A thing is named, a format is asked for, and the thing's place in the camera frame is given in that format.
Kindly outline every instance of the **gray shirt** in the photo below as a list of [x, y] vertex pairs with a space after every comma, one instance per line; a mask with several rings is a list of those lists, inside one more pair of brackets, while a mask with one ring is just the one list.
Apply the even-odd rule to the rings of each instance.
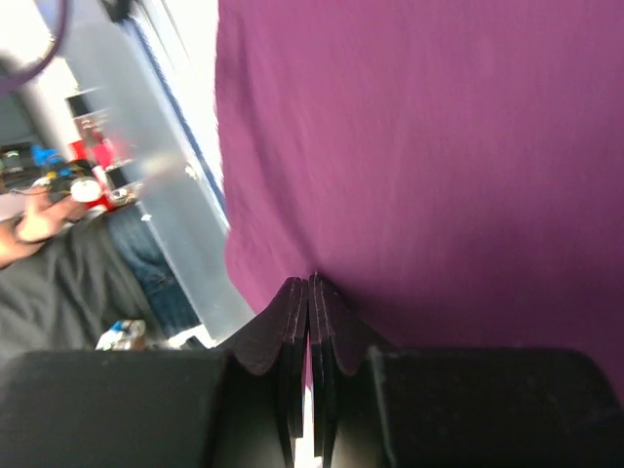
[[117, 320], [144, 320], [161, 337], [104, 220], [82, 221], [0, 271], [0, 365], [24, 351], [94, 349]]

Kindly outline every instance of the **blue strip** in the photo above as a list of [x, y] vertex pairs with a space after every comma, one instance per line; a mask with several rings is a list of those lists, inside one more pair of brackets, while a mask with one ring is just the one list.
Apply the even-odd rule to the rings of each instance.
[[134, 32], [136, 37], [138, 38], [139, 44], [143, 48], [143, 51], [145, 52], [147, 59], [152, 65], [152, 68], [154, 69], [154, 72], [156, 73], [156, 76], [158, 77], [158, 81], [160, 82], [160, 85], [163, 87], [165, 96], [167, 97], [169, 104], [174, 110], [175, 117], [177, 118], [180, 125], [182, 126], [182, 131], [184, 132], [186, 139], [191, 145], [191, 148], [195, 152], [197, 159], [199, 159], [199, 163], [202, 166], [204, 173], [206, 173], [208, 182], [211, 185], [211, 189], [213, 190], [213, 193], [216, 196], [216, 199], [218, 200], [218, 203], [220, 204], [221, 209], [227, 216], [227, 211], [225, 210], [225, 197], [223, 196], [223, 192], [217, 185], [216, 180], [215, 180], [215, 175], [213, 174], [210, 167], [208, 166], [208, 163], [206, 163], [206, 159], [204, 158], [204, 153], [202, 152], [202, 149], [200, 148], [200, 145], [197, 142], [197, 139], [195, 138], [193, 131], [191, 130], [190, 126], [188, 125], [188, 122], [186, 121], [186, 118], [184, 117], [184, 113], [182, 112], [181, 106], [179, 105], [179, 102], [176, 96], [174, 95], [174, 92], [172, 91], [172, 88], [169, 85], [169, 82], [167, 81], [167, 77], [165, 76], [163, 69], [158, 63], [158, 60], [154, 57], [154, 53], [152, 52], [152, 48], [149, 45], [149, 41], [147, 40], [147, 37], [145, 37], [145, 34], [143, 33], [142, 27], [135, 19], [132, 19], [132, 18], [124, 21], [123, 25], [126, 28], [129, 27], [131, 32]]

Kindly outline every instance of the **transparent plastic panel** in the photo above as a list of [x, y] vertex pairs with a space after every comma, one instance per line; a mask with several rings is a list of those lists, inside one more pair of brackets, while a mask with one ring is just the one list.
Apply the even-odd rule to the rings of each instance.
[[220, 343], [254, 315], [225, 271], [227, 223], [220, 205], [139, 45], [108, 21], [97, 0], [80, 3], [63, 54], [81, 90], [101, 89], [95, 96], [102, 102], [91, 105], [108, 109], [105, 134], [143, 178], [144, 218]]

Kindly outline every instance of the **human hand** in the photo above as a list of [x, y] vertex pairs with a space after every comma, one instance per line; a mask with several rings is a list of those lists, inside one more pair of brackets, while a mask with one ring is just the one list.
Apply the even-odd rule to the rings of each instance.
[[52, 203], [47, 191], [35, 187], [26, 194], [26, 207], [16, 227], [16, 236], [29, 244], [43, 242], [59, 234], [66, 222], [78, 220], [86, 212], [87, 206], [76, 202], [71, 195]]

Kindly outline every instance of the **wristband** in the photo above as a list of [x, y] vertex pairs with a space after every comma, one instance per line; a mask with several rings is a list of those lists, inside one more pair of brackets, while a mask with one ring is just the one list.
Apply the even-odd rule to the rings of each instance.
[[13, 239], [16, 241], [17, 244], [20, 244], [22, 246], [38, 246], [39, 244], [43, 244], [44, 242], [47, 242], [54, 237], [54, 236], [46, 237], [44, 239], [39, 239], [36, 241], [24, 241], [18, 234], [18, 226], [20, 225], [22, 220], [23, 220], [23, 215], [17, 216], [13, 220], [13, 225], [11, 226], [12, 227], [11, 230], [13, 232]]

